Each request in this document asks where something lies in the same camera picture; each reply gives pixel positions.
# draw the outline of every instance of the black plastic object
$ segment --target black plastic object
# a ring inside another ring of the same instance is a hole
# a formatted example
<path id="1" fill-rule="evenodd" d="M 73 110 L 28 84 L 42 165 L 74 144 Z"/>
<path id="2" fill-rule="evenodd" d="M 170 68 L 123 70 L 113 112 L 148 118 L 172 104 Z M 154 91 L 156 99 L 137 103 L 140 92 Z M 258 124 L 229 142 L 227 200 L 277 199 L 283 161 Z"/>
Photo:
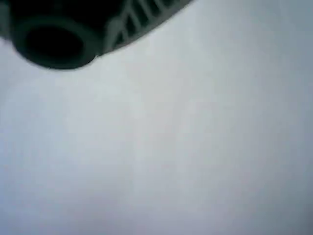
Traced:
<path id="1" fill-rule="evenodd" d="M 0 37 L 50 69 L 83 67 L 129 45 L 192 0 L 0 0 Z"/>

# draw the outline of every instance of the grille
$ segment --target grille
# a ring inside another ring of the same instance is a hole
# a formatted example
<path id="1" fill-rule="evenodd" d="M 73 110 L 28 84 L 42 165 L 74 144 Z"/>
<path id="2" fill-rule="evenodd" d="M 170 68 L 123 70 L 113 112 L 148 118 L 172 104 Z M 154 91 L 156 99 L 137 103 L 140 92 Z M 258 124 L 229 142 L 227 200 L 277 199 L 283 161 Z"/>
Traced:
<path id="1" fill-rule="evenodd" d="M 173 7 L 179 3 L 187 3 L 190 0 L 129 0 L 126 1 L 124 10 L 115 23 L 111 25 L 115 34 L 108 43 L 108 50 L 114 50 L 123 46 L 132 38 L 142 34 L 143 31 L 155 25 L 161 18 L 167 15 Z"/>

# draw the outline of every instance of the round black knob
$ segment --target round black knob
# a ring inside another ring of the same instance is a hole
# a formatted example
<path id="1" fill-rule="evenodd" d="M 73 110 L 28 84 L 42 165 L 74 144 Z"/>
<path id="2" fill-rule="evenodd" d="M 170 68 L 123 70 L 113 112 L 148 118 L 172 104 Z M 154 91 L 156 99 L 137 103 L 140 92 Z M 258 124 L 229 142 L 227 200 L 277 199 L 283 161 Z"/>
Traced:
<path id="1" fill-rule="evenodd" d="M 100 52 L 100 39 L 92 28 L 63 16 L 30 16 L 11 27 L 16 50 L 38 65 L 60 70 L 90 63 Z"/>

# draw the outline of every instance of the white surface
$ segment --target white surface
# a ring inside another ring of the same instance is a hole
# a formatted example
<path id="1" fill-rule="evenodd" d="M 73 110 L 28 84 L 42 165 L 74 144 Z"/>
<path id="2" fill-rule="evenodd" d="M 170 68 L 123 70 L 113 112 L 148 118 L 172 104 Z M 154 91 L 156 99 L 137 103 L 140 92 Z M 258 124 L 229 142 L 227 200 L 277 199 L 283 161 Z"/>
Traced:
<path id="1" fill-rule="evenodd" d="M 196 0 L 73 72 L 2 46 L 1 234 L 312 234 L 312 7 Z"/>

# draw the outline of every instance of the white ceiling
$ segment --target white ceiling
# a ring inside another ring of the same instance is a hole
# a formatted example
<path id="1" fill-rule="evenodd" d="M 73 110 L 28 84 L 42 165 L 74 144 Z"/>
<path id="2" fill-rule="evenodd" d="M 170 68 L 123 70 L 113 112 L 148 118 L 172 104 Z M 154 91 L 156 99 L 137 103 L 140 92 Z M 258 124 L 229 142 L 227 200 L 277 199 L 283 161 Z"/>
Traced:
<path id="1" fill-rule="evenodd" d="M 312 234 L 312 8 L 195 0 L 72 72 L 1 45 L 1 234 Z"/>

